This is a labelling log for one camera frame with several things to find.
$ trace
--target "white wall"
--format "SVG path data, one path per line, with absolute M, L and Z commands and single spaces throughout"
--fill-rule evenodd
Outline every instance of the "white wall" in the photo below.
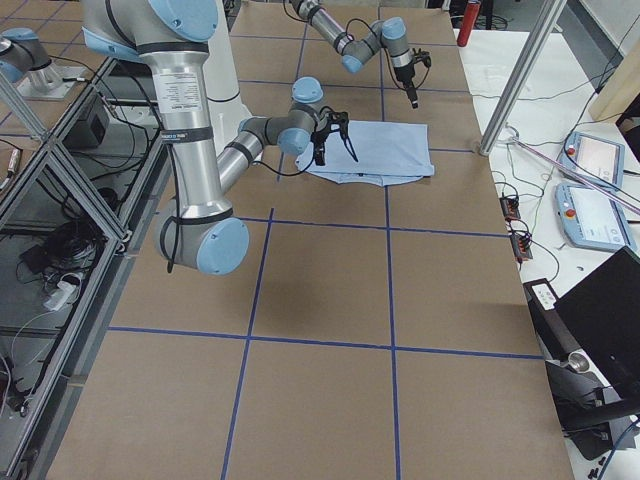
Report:
M 611 41 L 618 45 L 629 27 L 640 15 L 640 0 L 580 0 Z M 640 40 L 640 20 L 633 26 L 622 43 L 623 54 Z

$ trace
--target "black monitor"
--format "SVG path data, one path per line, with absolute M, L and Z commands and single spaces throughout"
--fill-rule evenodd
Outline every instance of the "black monitor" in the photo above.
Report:
M 555 308 L 620 397 L 640 396 L 640 257 L 621 248 Z

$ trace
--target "power strip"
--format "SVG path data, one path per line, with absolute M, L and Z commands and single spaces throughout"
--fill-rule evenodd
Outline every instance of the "power strip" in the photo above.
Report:
M 511 232 L 509 240 L 511 240 L 511 248 L 516 257 L 516 262 L 522 263 L 533 259 L 531 248 L 527 245 L 524 235 L 518 232 Z
M 510 227 L 511 221 L 520 220 L 520 209 L 518 208 L 518 201 L 515 198 L 500 197 L 500 208 L 504 215 L 504 220 L 507 222 L 507 226 Z M 509 240 L 511 241 L 511 248 L 513 249 L 513 255 L 516 262 L 522 263 L 527 260 L 533 259 L 531 253 L 530 240 L 520 232 L 511 231 L 509 234 Z
M 518 201 L 515 198 L 500 197 L 500 208 L 505 220 L 508 218 L 522 218 L 518 209 Z

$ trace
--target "cardboard table surface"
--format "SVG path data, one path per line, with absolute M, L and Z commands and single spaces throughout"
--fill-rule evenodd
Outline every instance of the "cardboard table surface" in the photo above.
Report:
M 231 35 L 243 101 L 283 115 L 314 75 L 353 119 L 428 124 L 435 176 L 251 167 L 229 193 L 250 250 L 225 277 L 167 275 L 150 230 L 48 479 L 573 478 L 446 14 L 331 13 L 407 20 L 434 58 L 420 108 L 383 58 L 347 75 L 263 3 Z

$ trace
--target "blue joint cap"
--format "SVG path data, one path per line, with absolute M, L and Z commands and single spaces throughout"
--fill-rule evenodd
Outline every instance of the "blue joint cap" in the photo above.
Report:
M 116 43 L 108 38 L 104 38 L 85 27 L 82 27 L 82 31 L 84 33 L 84 43 L 91 50 L 101 53 L 102 55 L 106 55 L 107 57 L 142 63 L 142 60 L 140 60 L 140 57 L 138 56 L 138 52 L 133 48 Z
M 244 126 L 247 124 L 248 121 L 249 121 L 248 118 L 245 118 L 244 120 L 240 120 L 240 123 L 238 124 L 238 133 L 242 131 L 242 129 L 244 128 Z
M 180 37 L 206 42 L 218 26 L 215 0 L 148 0 L 158 18 Z
M 16 67 L 11 65 L 10 63 L 3 62 L 2 60 L 0 60 L 0 72 L 2 72 L 4 76 L 7 77 L 7 80 L 9 80 L 11 83 L 16 83 L 24 75 L 24 73 L 22 73 Z
M 351 55 L 342 57 L 342 65 L 344 65 L 344 68 L 346 68 L 349 73 L 358 73 L 363 67 L 362 62 Z
M 311 141 L 311 134 L 303 128 L 287 128 L 278 135 L 278 147 L 287 155 L 302 155 Z
M 313 77 L 302 77 L 293 84 L 291 96 L 296 102 L 315 103 L 322 100 L 324 92 L 318 80 Z
M 10 28 L 2 32 L 2 36 L 9 40 L 38 40 L 36 33 L 26 27 Z
M 233 272 L 249 249 L 249 230 L 242 220 L 225 218 L 211 227 L 204 236 L 196 265 L 209 275 L 226 275 Z
M 407 27 L 400 17 L 393 17 L 385 20 L 382 24 L 382 36 L 388 40 L 398 40 L 407 34 Z

